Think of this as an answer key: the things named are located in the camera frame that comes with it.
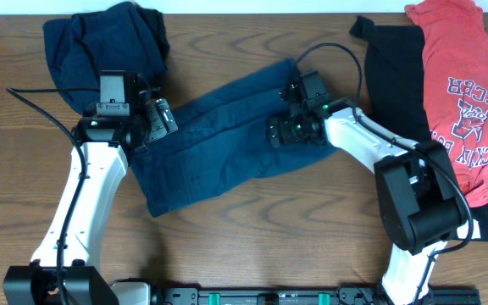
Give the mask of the blue denim shorts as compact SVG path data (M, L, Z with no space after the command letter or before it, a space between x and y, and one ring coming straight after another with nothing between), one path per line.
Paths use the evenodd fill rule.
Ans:
M332 146L270 144L268 120L288 110L279 93L293 66L293 59L284 59L174 110L177 131L148 144L131 163L153 217L336 152Z

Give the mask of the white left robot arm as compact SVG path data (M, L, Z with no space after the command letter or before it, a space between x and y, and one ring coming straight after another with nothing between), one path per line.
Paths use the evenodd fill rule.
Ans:
M101 275L106 224L135 152L177 130L168 102L98 103L69 131L69 176L53 221L27 265L8 268L10 304L157 304L148 280L109 284Z

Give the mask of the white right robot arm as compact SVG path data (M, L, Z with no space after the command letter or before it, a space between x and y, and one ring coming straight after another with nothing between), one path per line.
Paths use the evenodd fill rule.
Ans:
M475 222L455 181L446 149L419 143L369 119L354 101L335 100L322 87L293 83L280 92L288 114L268 122L273 147L325 144L350 154L375 179L380 217L392 242L390 261L368 304L478 304L473 291L430 288L443 254L466 247Z

